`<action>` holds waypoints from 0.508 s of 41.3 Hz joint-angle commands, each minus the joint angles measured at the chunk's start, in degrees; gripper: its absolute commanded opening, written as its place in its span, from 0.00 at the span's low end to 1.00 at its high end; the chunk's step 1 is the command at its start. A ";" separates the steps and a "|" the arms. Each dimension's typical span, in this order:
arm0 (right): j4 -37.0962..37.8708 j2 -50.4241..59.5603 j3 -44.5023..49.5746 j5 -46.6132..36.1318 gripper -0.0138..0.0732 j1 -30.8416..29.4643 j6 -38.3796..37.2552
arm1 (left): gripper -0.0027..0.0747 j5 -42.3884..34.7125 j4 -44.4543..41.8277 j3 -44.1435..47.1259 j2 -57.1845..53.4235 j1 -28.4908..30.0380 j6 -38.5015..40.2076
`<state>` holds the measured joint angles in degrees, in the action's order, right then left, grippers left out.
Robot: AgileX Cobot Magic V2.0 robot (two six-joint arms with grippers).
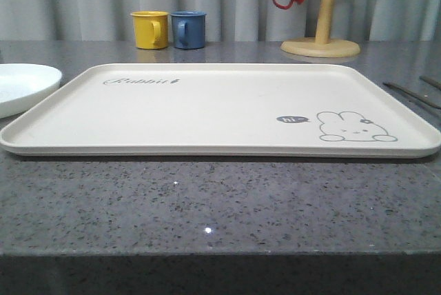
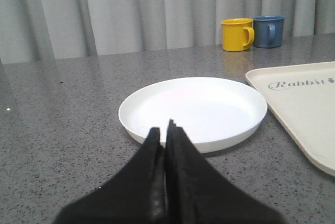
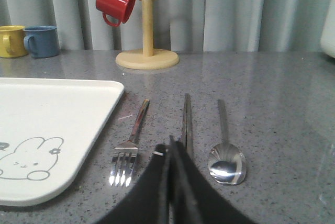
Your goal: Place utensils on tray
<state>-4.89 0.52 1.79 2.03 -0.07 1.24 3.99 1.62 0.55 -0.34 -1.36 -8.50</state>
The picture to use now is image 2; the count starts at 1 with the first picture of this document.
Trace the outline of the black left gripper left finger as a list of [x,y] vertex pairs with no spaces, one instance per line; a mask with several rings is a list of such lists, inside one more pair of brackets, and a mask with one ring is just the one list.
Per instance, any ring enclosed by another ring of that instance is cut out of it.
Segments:
[[132,159],[100,189],[66,206],[55,223],[165,223],[164,148],[151,128]]

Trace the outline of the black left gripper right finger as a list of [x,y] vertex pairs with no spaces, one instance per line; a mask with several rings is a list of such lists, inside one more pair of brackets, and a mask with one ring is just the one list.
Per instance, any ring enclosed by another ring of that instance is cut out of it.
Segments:
[[169,223],[286,223],[221,176],[171,120],[165,145]]

